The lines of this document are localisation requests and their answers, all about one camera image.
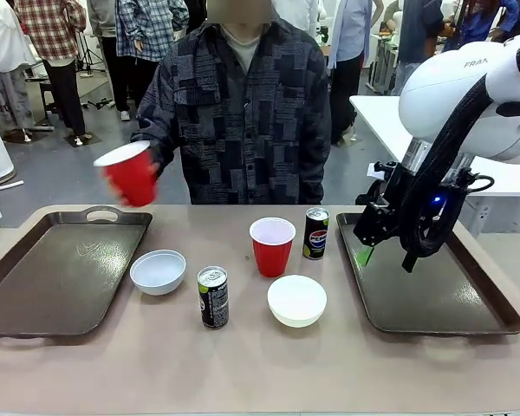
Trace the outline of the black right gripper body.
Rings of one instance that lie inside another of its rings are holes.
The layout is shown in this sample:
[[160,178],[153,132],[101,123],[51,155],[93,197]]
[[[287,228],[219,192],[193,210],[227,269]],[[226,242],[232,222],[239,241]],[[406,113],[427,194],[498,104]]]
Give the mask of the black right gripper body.
[[399,237],[404,249],[413,249],[414,215],[416,213],[416,176],[399,162],[375,162],[376,178],[355,202],[364,207],[354,234],[366,246]]

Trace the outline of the person right hand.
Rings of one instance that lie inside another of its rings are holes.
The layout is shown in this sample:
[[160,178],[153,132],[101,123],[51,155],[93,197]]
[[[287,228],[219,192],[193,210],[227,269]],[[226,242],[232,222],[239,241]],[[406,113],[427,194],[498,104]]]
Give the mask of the person right hand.
[[152,174],[154,180],[157,180],[166,167],[163,153],[161,152],[160,146],[153,143],[152,141],[149,143],[147,151],[150,156],[149,171]]

